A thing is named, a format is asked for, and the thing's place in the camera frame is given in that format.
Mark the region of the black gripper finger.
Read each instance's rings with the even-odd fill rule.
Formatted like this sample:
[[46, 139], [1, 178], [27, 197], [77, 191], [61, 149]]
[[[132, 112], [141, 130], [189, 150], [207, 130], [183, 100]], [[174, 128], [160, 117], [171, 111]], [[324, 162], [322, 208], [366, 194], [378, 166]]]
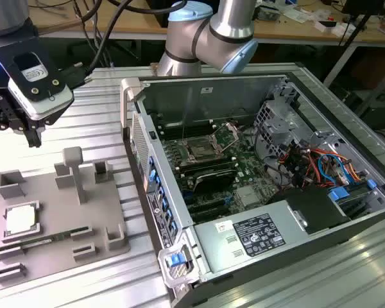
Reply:
[[41, 141], [42, 127], [26, 128], [24, 136], [30, 148], [39, 148], [42, 145]]

